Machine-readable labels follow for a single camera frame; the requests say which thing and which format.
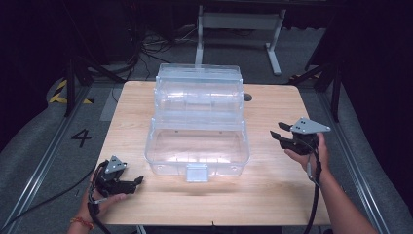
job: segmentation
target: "transparent box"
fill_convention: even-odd
[[[161,64],[145,158],[158,175],[238,176],[249,160],[237,66]]]

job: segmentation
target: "black cable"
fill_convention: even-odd
[[[94,190],[96,189],[96,180],[99,171],[106,167],[109,161],[104,161],[97,166],[97,169],[94,171],[94,178],[92,179],[92,183],[89,186],[89,201],[88,201],[88,210],[89,215],[91,216],[94,223],[102,230],[105,234],[111,234],[110,231],[104,226],[104,224],[97,218],[97,214],[99,214],[99,201],[94,199]]]
[[[17,219],[23,217],[24,215],[33,212],[34,210],[42,207],[43,205],[52,202],[53,200],[55,200],[56,198],[64,195],[65,193],[67,193],[68,191],[72,190],[73,188],[75,188],[77,185],[79,185],[83,180],[85,180],[92,172],[94,171],[94,167],[78,182],[76,182],[74,185],[70,186],[69,188],[63,190],[62,192],[58,193],[57,195],[37,204],[36,206],[27,209],[25,212],[22,212],[21,214],[17,215],[16,217],[14,217],[12,220],[10,220],[6,225],[3,226],[3,228],[0,230],[0,233],[2,233],[7,227],[9,227],[13,222],[15,222]]]
[[[321,162],[319,161],[319,153],[317,151],[314,152],[314,156],[316,157],[316,181],[314,187],[314,199],[309,222],[307,224],[306,230],[304,231],[304,234],[310,233],[314,218],[316,217],[317,205],[319,204],[319,176],[321,174]]]

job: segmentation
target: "metal leg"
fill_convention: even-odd
[[[146,234],[145,228],[143,227],[143,225],[137,225],[136,226],[136,231],[137,234]]]
[[[285,16],[285,10],[281,10],[279,13],[279,19],[277,20],[276,27],[274,28],[274,37],[271,43],[266,44],[268,57],[270,58],[271,66],[273,67],[273,72],[275,75],[281,75],[282,71],[280,69],[279,61],[277,60],[276,53],[274,49],[276,48],[277,40],[279,39],[280,31],[282,30],[282,22]]]
[[[200,6],[200,10],[198,11],[198,46],[197,46],[197,54],[195,55],[195,64],[202,64],[203,63],[203,54],[204,54],[204,42],[203,42],[203,6]]]

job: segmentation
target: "metal stand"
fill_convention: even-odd
[[[333,81],[333,91],[331,97],[331,114],[333,115],[334,121],[339,122],[338,119],[338,103],[339,103],[339,96],[340,96],[340,87],[341,87],[341,80],[342,80],[342,72],[340,70],[340,66],[335,63],[327,63],[316,68],[313,68],[303,75],[300,75],[297,79],[294,79],[288,83],[288,85],[298,85],[301,82],[309,79],[310,77],[321,73],[319,76],[318,81],[314,85],[314,88],[317,92],[325,92],[328,86]]]
[[[279,39],[282,29],[282,22],[285,16],[285,10],[280,10],[278,14],[234,14],[234,13],[204,13],[203,6],[198,11],[198,46],[195,56],[195,64],[203,63],[204,28],[238,28],[238,29],[256,29],[256,30],[273,30],[274,36],[271,43],[266,44],[266,50],[270,59],[271,66],[275,75],[281,75],[279,62],[274,51],[277,40]]]

